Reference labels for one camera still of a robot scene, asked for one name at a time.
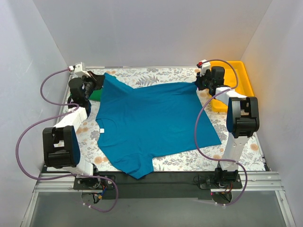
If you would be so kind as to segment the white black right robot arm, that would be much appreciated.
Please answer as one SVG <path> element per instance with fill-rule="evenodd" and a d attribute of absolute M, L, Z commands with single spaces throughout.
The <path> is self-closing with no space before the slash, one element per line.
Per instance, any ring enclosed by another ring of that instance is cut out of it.
<path fill-rule="evenodd" d="M 220 66 L 201 66 L 197 73 L 195 85 L 199 90 L 208 89 L 216 100 L 227 105 L 226 128 L 229 132 L 223 161 L 218 162 L 214 173 L 206 179 L 210 187 L 214 184 L 220 188 L 240 182 L 238 165 L 245 144 L 259 129 L 258 99 L 244 96 L 224 84 L 225 69 Z"/>

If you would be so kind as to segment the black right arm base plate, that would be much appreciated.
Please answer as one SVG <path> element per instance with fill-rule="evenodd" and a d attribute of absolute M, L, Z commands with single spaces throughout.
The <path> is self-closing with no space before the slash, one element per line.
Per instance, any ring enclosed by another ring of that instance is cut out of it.
<path fill-rule="evenodd" d="M 194 177 L 194 182 L 200 189 L 241 189 L 240 176 L 218 177 L 212 172 L 205 172 Z"/>

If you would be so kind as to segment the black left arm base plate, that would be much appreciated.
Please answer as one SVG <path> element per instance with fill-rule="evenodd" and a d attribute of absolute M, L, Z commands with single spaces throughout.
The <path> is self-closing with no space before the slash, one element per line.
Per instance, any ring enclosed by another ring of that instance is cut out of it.
<path fill-rule="evenodd" d="M 113 190 L 115 187 L 110 180 L 100 178 L 76 177 L 73 184 L 74 190 Z"/>

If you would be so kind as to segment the blue t shirt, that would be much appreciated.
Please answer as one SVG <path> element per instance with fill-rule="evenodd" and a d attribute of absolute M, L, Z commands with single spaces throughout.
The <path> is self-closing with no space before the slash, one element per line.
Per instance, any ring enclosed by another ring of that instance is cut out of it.
<path fill-rule="evenodd" d="M 220 145 L 196 90 L 193 82 L 132 88 L 105 74 L 96 122 L 111 165 L 139 179 L 155 157 Z"/>

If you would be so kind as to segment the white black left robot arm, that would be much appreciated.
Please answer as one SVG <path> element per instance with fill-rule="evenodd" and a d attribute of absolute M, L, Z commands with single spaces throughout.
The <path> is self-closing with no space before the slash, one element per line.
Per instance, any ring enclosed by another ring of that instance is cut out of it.
<path fill-rule="evenodd" d="M 101 178 L 96 174 L 97 167 L 81 157 L 76 131 L 89 117 L 91 112 L 90 96 L 100 90 L 105 79 L 89 71 L 89 77 L 81 76 L 69 81 L 70 97 L 67 104 L 70 114 L 65 115 L 60 122 L 43 130 L 44 161 L 47 167 L 63 169 L 78 177 L 83 177 L 84 183 L 90 189 L 100 186 Z"/>

